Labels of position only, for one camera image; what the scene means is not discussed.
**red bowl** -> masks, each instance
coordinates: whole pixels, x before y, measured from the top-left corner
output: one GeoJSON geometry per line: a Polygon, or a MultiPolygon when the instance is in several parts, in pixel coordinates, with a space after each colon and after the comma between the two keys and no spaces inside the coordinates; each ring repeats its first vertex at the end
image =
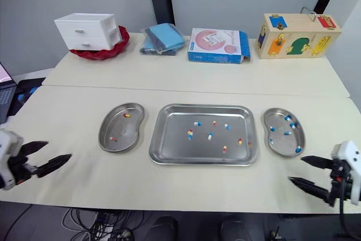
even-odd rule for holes
{"type": "Polygon", "coordinates": [[[90,59],[90,60],[104,60],[104,59],[113,58],[119,53],[124,51],[130,38],[129,33],[126,31],[125,27],[119,26],[119,30],[123,40],[117,43],[116,45],[114,45],[114,48],[112,50],[104,49],[100,51],[86,51],[86,50],[71,49],[70,52],[78,56],[81,56],[82,58],[90,59]]]}

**white and blue box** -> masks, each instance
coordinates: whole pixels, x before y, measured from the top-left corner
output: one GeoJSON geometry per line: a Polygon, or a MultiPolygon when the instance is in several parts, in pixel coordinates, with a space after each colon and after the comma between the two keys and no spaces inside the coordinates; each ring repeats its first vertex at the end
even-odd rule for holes
{"type": "Polygon", "coordinates": [[[235,63],[250,58],[247,34],[239,30],[193,28],[188,47],[192,62],[235,63]]]}

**green panel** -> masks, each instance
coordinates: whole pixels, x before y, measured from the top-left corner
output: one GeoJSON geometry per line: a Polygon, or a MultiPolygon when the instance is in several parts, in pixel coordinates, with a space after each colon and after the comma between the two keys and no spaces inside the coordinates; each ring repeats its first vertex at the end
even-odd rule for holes
{"type": "Polygon", "coordinates": [[[301,55],[303,52],[301,51],[304,45],[308,45],[310,39],[308,38],[299,38],[292,43],[292,51],[288,52],[287,55],[301,55]]]}

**yellow panel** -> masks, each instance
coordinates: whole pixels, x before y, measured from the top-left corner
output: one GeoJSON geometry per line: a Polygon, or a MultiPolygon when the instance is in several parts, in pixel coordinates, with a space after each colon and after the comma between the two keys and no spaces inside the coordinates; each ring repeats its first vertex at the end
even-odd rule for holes
{"type": "Polygon", "coordinates": [[[331,36],[324,36],[322,39],[320,39],[315,48],[312,50],[312,56],[317,56],[318,54],[322,53],[330,41],[331,36]]]}

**wooden lock box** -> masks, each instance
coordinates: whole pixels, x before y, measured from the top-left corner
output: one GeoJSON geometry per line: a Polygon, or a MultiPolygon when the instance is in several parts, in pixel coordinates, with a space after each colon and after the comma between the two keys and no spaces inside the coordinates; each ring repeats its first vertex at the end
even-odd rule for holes
{"type": "Polygon", "coordinates": [[[264,14],[256,48],[261,59],[319,58],[341,34],[330,15],[264,14]]]}

